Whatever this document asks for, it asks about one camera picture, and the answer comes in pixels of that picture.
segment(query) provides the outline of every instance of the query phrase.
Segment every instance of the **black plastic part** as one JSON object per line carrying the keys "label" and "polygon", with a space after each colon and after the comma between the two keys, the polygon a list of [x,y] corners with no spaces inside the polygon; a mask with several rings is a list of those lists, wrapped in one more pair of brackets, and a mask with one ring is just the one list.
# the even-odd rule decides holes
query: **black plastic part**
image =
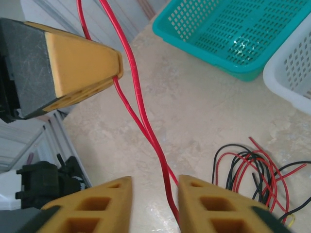
{"label": "black plastic part", "polygon": [[16,199],[21,199],[21,208],[40,209],[51,200],[61,196],[56,165],[43,161],[34,165],[25,165],[17,171],[22,175],[22,190]]}
{"label": "black plastic part", "polygon": [[259,218],[272,230],[273,233],[291,233],[285,226],[283,226],[278,219],[276,219],[269,211],[253,206],[253,211]]}
{"label": "black plastic part", "polygon": [[60,209],[60,206],[53,206],[47,210],[41,210],[32,220],[27,222],[16,233],[36,233],[38,230]]}
{"label": "black plastic part", "polygon": [[57,100],[45,31],[0,18],[0,50],[16,86],[21,116],[45,114],[43,109]]}
{"label": "black plastic part", "polygon": [[19,109],[14,81],[10,80],[6,59],[0,51],[0,118],[5,123],[11,123],[21,119],[17,114]]}
{"label": "black plastic part", "polygon": [[17,171],[22,175],[22,190],[15,194],[21,199],[21,208],[40,209],[46,203],[88,188],[77,159],[72,156],[66,162],[57,155],[62,167],[43,161],[25,165]]}

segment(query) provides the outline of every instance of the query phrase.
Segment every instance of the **tangled wires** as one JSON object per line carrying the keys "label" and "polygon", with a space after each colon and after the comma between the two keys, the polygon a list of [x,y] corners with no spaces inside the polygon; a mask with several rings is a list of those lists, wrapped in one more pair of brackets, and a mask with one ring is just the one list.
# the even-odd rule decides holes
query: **tangled wires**
{"label": "tangled wires", "polygon": [[[256,187],[252,199],[257,199],[259,202],[268,206],[271,212],[274,210],[274,207],[277,204],[284,212],[284,215],[279,219],[284,224],[287,216],[292,215],[293,213],[302,209],[311,201],[311,198],[309,198],[298,208],[289,211],[290,197],[284,178],[304,168],[307,164],[311,164],[311,161],[294,162],[287,164],[281,168],[277,168],[270,156],[255,142],[255,140],[251,137],[249,139],[255,145],[257,150],[250,150],[249,148],[239,144],[228,144],[222,146],[216,152],[213,163],[212,183],[218,185],[218,167],[221,160],[227,155],[233,155],[234,158],[231,162],[225,188],[234,192],[239,192],[239,187],[243,176],[245,175],[245,171],[249,166],[251,166],[256,171],[252,173],[252,177]],[[220,152],[227,147],[238,147],[241,148],[242,151],[239,153],[227,152],[222,154],[219,159],[217,159]],[[280,173],[282,170],[295,165],[300,166],[285,175],[282,175]],[[283,207],[283,205],[277,200],[278,186],[276,183],[279,181],[282,182],[285,190],[285,207]]]}

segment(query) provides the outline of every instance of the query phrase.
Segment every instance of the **marble countertop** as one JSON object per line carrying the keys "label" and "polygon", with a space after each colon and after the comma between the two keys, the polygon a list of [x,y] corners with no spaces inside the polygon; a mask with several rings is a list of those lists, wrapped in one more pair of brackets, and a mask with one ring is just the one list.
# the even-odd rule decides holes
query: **marble countertop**
{"label": "marble countertop", "polygon": [[[249,83],[165,43],[151,24],[132,42],[147,114],[176,175],[211,181],[216,150],[227,143],[252,146],[252,136],[281,166],[310,159],[311,116],[270,92],[262,76]],[[121,87],[137,110],[129,64],[124,60]],[[93,183],[133,176],[131,232],[176,233],[166,201],[158,158],[139,131],[114,87],[79,103],[64,121],[69,136]],[[229,162],[221,163],[224,186]],[[311,193],[311,169],[287,178],[293,209]],[[176,187],[172,183],[176,196]],[[245,177],[241,193],[254,192]],[[283,189],[280,185],[280,201]],[[311,232],[311,204],[296,214],[293,229]]]}

